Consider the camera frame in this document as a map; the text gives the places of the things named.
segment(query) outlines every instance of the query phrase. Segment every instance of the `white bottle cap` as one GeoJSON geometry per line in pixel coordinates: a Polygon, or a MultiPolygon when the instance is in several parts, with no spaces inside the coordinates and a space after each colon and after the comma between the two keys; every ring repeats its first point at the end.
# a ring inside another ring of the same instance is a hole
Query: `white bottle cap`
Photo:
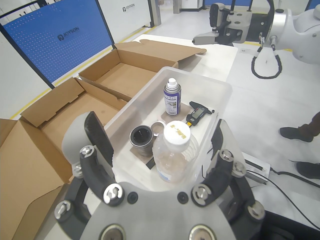
{"type": "Polygon", "coordinates": [[[191,131],[182,121],[171,121],[163,130],[164,142],[172,152],[182,153],[190,143],[191,131]]]}
{"type": "Polygon", "coordinates": [[[170,78],[168,83],[167,83],[167,87],[169,89],[174,89],[174,88],[177,87],[177,85],[178,85],[178,83],[176,82],[176,80],[174,78],[170,78]]]}

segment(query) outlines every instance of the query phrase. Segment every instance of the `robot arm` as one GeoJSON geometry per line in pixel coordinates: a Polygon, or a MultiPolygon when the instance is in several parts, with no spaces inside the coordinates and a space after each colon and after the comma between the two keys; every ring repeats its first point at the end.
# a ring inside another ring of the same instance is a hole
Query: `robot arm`
{"type": "Polygon", "coordinates": [[[273,0],[267,1],[270,10],[265,16],[253,14],[251,11],[237,13],[225,9],[222,3],[214,3],[210,8],[212,31],[195,36],[193,43],[229,45],[259,41],[262,47],[292,49],[296,59],[308,64],[319,64],[320,5],[293,16],[290,9],[274,10],[273,0]],[[259,21],[259,28],[255,26],[257,17],[263,19],[259,21]]]}
{"type": "Polygon", "coordinates": [[[265,210],[244,177],[243,155],[224,120],[211,139],[213,156],[206,178],[162,192],[116,182],[108,163],[113,148],[94,112],[80,115],[69,129],[63,152],[80,162],[83,178],[74,177],[54,214],[71,239],[247,240],[260,232],[265,210]],[[81,139],[89,144],[76,152],[71,147],[78,146],[84,131],[88,138],[81,139]],[[83,204],[88,187],[101,200],[93,214],[83,204]],[[217,199],[222,201],[230,191],[226,204],[218,205],[217,199]]]}

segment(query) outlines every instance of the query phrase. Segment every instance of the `perforated blue panel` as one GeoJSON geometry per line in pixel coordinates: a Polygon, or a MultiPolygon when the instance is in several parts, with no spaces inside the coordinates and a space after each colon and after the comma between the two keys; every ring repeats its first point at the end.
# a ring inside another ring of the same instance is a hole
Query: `perforated blue panel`
{"type": "Polygon", "coordinates": [[[62,0],[4,28],[50,82],[111,45],[95,0],[62,0]]]}

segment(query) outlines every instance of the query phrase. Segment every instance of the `plastic bottle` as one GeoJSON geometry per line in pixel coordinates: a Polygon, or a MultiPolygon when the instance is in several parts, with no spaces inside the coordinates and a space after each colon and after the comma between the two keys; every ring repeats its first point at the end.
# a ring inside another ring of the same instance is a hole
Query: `plastic bottle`
{"type": "Polygon", "coordinates": [[[152,152],[160,177],[166,182],[177,183],[193,165],[199,145],[184,122],[172,121],[154,141],[152,152]]]}
{"type": "Polygon", "coordinates": [[[181,108],[181,86],[174,78],[170,78],[163,93],[166,113],[170,116],[178,115],[181,108]]]}

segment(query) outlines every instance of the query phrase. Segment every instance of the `clear plastic bin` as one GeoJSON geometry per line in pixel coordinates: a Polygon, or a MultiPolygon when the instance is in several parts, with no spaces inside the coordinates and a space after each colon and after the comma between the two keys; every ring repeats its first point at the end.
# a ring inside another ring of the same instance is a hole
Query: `clear plastic bin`
{"type": "Polygon", "coordinates": [[[212,115],[206,114],[196,126],[191,126],[191,133],[199,144],[199,155],[181,183],[196,181],[206,154],[211,148],[211,137],[218,119],[225,111],[232,88],[222,81],[164,67],[104,127],[114,148],[113,172],[117,182],[129,182],[149,191],[165,191],[179,186],[163,181],[156,167],[150,170],[131,152],[132,144],[129,141],[132,129],[139,125],[151,126],[165,113],[163,90],[169,78],[175,78],[181,85],[181,103],[189,105],[190,101],[194,101],[210,111],[215,110],[212,115]]]}

